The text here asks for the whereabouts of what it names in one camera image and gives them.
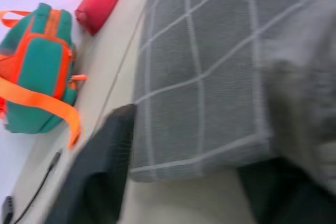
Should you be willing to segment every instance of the gray plaid fabric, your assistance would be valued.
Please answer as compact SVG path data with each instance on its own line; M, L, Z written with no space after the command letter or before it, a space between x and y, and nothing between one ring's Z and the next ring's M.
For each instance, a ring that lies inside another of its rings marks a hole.
M201 176L273 156L260 66L310 0L148 0L131 176Z

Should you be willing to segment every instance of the teal backpack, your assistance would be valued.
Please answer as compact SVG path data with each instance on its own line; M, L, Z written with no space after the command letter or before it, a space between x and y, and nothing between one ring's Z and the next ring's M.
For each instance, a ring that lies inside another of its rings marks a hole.
M70 125L72 147L80 133L72 76L74 46L71 14L40 4L33 12L10 11L21 20L4 19L11 27L0 44L0 117L13 133L47 133L62 120Z

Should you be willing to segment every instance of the backpack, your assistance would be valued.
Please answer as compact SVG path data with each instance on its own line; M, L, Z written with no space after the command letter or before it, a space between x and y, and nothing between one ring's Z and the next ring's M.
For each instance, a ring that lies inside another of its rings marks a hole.
M8 12L23 18L4 19ZM6 129L47 133L65 120L70 126L68 147L72 147L80 122L72 107L76 78L71 76L71 14L41 3L33 12L2 11L0 19L11 28L0 43L0 118Z

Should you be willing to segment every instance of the red pencil case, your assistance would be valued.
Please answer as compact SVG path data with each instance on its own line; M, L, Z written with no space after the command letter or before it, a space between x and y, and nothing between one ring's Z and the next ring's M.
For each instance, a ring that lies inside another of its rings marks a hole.
M75 11L77 21L95 35L103 26L118 0L83 0Z

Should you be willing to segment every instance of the black cable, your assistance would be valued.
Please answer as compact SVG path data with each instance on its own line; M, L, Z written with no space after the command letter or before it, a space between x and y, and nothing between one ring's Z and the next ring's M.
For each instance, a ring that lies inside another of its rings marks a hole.
M21 221L22 217L26 214L26 212L28 211L28 209L30 208L30 206L32 205L32 203L34 202L34 200L36 199L37 195L39 194L39 192L41 191L44 183L46 182L50 172L52 171L52 169L56 166L56 164L58 163L60 157L62 155L62 150L59 150L58 152L56 152L56 154L54 155L50 165L49 165L49 168L47 170L47 173L46 175L44 176L40 186L38 187L37 191L35 192L34 196L31 198L30 202L28 203L28 205L26 206L25 210L22 212L22 214L20 215L20 217L15 221L13 222L13 224L18 224L19 221Z

